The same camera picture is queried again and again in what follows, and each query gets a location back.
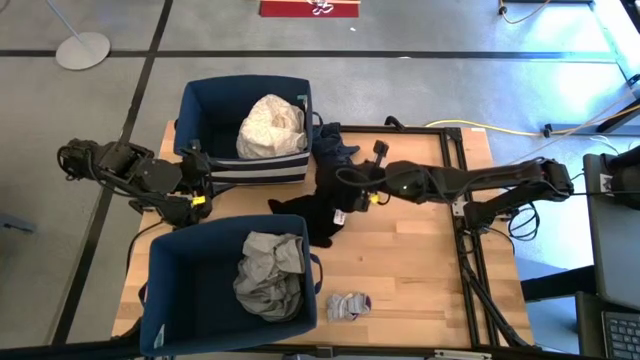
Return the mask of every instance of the blue storage bin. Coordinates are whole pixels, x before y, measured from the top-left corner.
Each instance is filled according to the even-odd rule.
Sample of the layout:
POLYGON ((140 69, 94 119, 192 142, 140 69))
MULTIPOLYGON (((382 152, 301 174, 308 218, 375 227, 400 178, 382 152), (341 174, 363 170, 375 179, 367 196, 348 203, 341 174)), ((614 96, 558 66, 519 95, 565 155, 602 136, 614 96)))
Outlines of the blue storage bin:
POLYGON ((252 215, 187 227, 153 241, 140 351, 147 356, 186 355, 250 348, 303 334, 316 327, 309 238, 303 218, 252 215), (304 302, 295 318, 272 323, 247 312, 236 299, 233 281, 242 246, 251 231, 303 237, 304 302))
POLYGON ((308 80, 285 76, 240 75, 191 81, 184 89, 176 127, 174 152, 200 140, 202 149, 226 169, 214 181, 233 184, 301 182, 311 152, 313 109, 308 80), (240 159, 236 140, 253 105, 274 94, 305 113, 307 147, 299 154, 265 159, 240 159))

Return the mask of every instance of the gray floor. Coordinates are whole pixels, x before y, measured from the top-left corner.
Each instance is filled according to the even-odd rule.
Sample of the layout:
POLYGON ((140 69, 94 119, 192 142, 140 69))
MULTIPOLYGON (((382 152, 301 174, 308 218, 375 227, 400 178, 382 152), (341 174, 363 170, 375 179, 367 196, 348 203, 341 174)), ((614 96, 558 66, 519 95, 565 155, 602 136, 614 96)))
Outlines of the gray floor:
MULTIPOLYGON (((118 50, 147 49, 163 5, 162 0, 56 3, 80 31, 102 32, 118 50)), ((215 4, 176 0, 161 49, 609 52, 596 17, 583 5, 552 4, 517 26, 495 16, 496 4, 492 2, 365 0, 358 19, 265 19, 256 15, 257 5, 256 0, 219 0, 215 4)), ((518 17, 534 7, 513 5, 509 14, 518 17)), ((0 13, 0 50, 55 49, 67 36, 43 1, 14 0, 0 13)), ((4 174, 0 179, 0 211, 38 226, 37 234, 31 236, 0 229, 0 348, 49 341, 98 193, 94 183, 65 181, 54 160, 55 151, 74 137, 98 142, 116 139, 142 64, 140 58, 109 58, 94 69, 68 72, 52 58, 0 57, 0 141, 6 149, 0 155, 4 174)), ((246 73, 310 79, 315 110, 327 121, 345 124, 380 124, 393 114, 410 125, 457 118, 537 131, 549 122, 584 122, 621 96, 628 96, 610 114, 632 99, 615 63, 157 59, 132 141, 159 148, 164 125, 178 114, 186 82, 246 73)), ((489 133, 489 140, 496 164, 506 164, 549 141, 495 132, 489 133)), ((611 141, 624 150, 633 140, 611 141)), ((588 138, 570 138, 539 154, 566 163, 571 174, 578 174, 583 154, 609 151, 588 138)), ((576 184, 582 189, 581 180, 576 184)), ((535 241, 516 244, 519 267, 526 272, 523 278, 541 275, 535 264, 575 268, 592 263, 585 200, 572 198, 538 207, 540 235, 535 241)), ((71 341, 109 337, 124 279, 126 248, 138 222, 139 216, 126 201, 114 200, 71 341)), ((530 313, 557 313, 566 304, 539 307, 530 306, 530 313)), ((568 340, 560 341, 566 344, 564 348, 553 339, 547 340, 548 323, 558 322, 540 324, 539 316, 531 317, 532 321, 536 318, 537 342, 575 351, 568 340)))

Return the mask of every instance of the wooden tabletop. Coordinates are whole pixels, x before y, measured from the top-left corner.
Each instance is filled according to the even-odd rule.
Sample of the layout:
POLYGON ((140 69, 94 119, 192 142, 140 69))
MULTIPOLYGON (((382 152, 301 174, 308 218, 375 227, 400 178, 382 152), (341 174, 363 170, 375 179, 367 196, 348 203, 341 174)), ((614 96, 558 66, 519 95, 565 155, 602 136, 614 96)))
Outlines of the wooden tabletop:
MULTIPOLYGON (((179 161, 173 154, 173 122, 167 124, 159 157, 179 161)), ((438 137, 406 134, 343 133, 347 145, 360 145, 354 162, 373 160, 373 144, 380 139, 390 146, 387 162, 409 160, 442 166, 438 137)), ((470 169, 493 166, 486 133, 463 129, 470 169)), ((248 214, 270 214, 267 200, 289 200, 315 190, 315 164, 309 164, 306 181, 293 185, 243 186, 213 201, 209 219, 248 214)), ((476 200, 495 196, 492 191, 474 194, 476 200)), ((143 229, 159 220, 145 214, 143 229)), ((505 230, 503 224, 495 228, 505 230)), ((137 293, 147 281, 149 245, 170 231, 161 225, 142 235, 134 248, 113 335, 129 330, 142 315, 137 293)), ((385 206, 372 205, 367 213, 348 214, 345 227, 332 237, 329 249, 312 248, 324 266, 324 284, 318 299, 318 327, 281 341, 284 344, 367 345, 393 347, 469 347, 464 299, 457 265, 451 215, 447 205, 415 205, 391 199, 385 206), (354 322, 328 323, 326 299, 334 293, 364 292, 373 310, 354 322)), ((492 298, 509 323, 529 343, 533 336, 515 266, 511 244, 500 235, 482 236, 492 298)), ((314 278, 318 269, 314 268, 314 278)), ((484 314, 476 300, 480 337, 487 343, 484 314)))

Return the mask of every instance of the striped basket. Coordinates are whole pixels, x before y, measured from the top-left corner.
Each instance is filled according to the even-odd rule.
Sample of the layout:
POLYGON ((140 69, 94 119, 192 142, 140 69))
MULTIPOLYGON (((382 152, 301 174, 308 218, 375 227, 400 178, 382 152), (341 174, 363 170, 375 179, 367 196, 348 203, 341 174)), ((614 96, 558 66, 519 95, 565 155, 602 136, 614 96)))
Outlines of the striped basket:
POLYGON ((212 179, 230 184, 280 184, 304 181, 311 154, 313 109, 308 80, 284 76, 240 75, 192 81, 185 87, 174 152, 199 140, 212 159, 212 179), (298 154, 240 159, 240 125, 262 97, 275 94, 305 112, 307 147, 298 154))

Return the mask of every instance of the white stand base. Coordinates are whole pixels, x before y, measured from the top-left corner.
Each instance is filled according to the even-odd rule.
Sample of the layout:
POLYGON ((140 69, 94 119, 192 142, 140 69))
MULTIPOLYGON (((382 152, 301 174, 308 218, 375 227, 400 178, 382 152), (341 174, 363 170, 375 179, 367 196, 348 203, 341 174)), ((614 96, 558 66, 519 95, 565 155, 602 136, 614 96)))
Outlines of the white stand base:
POLYGON ((56 51, 56 61, 68 70, 84 70, 96 66, 104 60, 111 50, 111 43, 106 36, 99 33, 86 32, 65 40, 56 51))

